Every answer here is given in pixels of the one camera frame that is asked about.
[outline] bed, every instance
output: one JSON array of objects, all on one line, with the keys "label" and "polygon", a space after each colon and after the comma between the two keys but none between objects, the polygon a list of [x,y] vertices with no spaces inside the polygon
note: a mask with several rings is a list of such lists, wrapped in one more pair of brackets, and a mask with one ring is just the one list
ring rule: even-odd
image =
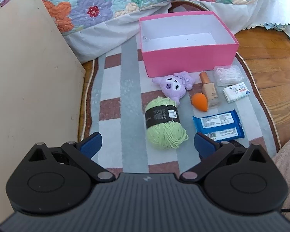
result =
[{"label": "bed", "polygon": [[[138,32],[140,17],[167,13],[170,2],[175,0],[42,1],[59,31],[83,63],[125,42]],[[188,1],[216,12],[233,34],[266,22],[290,24],[290,0]]]}]

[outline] white sticker on yarn label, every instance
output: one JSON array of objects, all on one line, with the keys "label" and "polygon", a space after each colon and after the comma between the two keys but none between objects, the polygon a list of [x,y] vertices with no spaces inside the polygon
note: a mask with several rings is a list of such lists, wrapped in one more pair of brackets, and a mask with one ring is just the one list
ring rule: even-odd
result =
[{"label": "white sticker on yarn label", "polygon": [[211,117],[200,118],[203,128],[211,128],[234,123],[231,113],[219,114]]},{"label": "white sticker on yarn label", "polygon": [[174,110],[168,110],[169,111],[169,117],[170,118],[177,118],[176,111]]},{"label": "white sticker on yarn label", "polygon": [[232,138],[232,137],[238,136],[238,132],[236,128],[234,127],[234,128],[230,128],[230,129],[226,129],[222,131],[206,133],[205,135],[211,138],[212,140],[216,141],[216,140],[222,140],[225,138]]}]

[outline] orange makeup sponge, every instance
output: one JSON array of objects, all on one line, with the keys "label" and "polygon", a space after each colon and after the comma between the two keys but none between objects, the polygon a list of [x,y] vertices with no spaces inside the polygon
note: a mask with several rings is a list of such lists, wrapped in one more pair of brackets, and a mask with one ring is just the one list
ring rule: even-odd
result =
[{"label": "orange makeup sponge", "polygon": [[202,112],[207,112],[208,110],[208,104],[207,104],[207,98],[203,93],[196,93],[191,98],[192,105]]}]

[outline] clear plastic box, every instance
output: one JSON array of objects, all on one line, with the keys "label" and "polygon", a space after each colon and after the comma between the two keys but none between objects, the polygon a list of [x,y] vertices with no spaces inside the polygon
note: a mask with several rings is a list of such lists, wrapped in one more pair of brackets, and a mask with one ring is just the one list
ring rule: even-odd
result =
[{"label": "clear plastic box", "polygon": [[244,76],[236,65],[215,66],[214,76],[218,86],[230,86],[244,81]]}]

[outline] white logo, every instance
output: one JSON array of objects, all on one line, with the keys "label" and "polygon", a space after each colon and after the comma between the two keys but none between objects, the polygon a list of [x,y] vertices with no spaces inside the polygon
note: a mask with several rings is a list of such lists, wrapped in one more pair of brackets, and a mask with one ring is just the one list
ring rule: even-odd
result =
[{"label": "white logo", "polygon": [[152,178],[151,177],[149,177],[149,176],[147,176],[147,177],[145,177],[145,178],[143,178],[145,181],[150,181]]}]

